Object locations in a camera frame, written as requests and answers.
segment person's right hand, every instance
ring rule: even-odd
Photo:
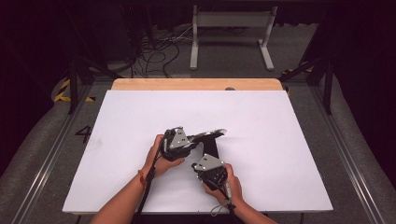
[[[244,201],[243,197],[242,197],[242,186],[241,183],[239,182],[239,179],[237,176],[235,176],[233,174],[233,167],[231,166],[231,164],[224,164],[224,168],[227,170],[228,176],[227,176],[227,182],[230,185],[230,189],[231,189],[231,194],[232,194],[232,201],[233,203],[241,203],[242,201]],[[224,204],[225,203],[225,198],[224,196],[221,194],[221,192],[219,190],[211,190],[206,184],[202,184],[205,192],[209,195],[212,195],[213,197],[215,197],[219,203]]]

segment wooden edge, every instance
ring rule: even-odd
[[[113,91],[282,91],[276,78],[119,78]]]

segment forearm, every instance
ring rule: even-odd
[[[235,215],[245,224],[270,224],[275,223],[271,218],[258,212],[244,201],[235,202]]]
[[[136,175],[95,215],[91,223],[131,223],[134,211],[144,193],[140,175]]]

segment white metal stand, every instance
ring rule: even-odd
[[[259,39],[262,57],[264,58],[267,70],[274,70],[270,54],[267,49],[268,39],[274,24],[277,7],[273,7],[271,12],[199,12],[194,6],[192,16],[192,49],[190,69],[198,68],[198,27],[264,27],[265,35]]]

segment white tabletop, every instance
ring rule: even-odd
[[[332,204],[284,91],[108,91],[64,203],[66,213],[95,213],[145,161],[155,135],[183,126],[213,129],[220,158],[231,163],[245,200],[259,211],[330,211]],[[143,213],[208,213],[191,164],[155,178]]]

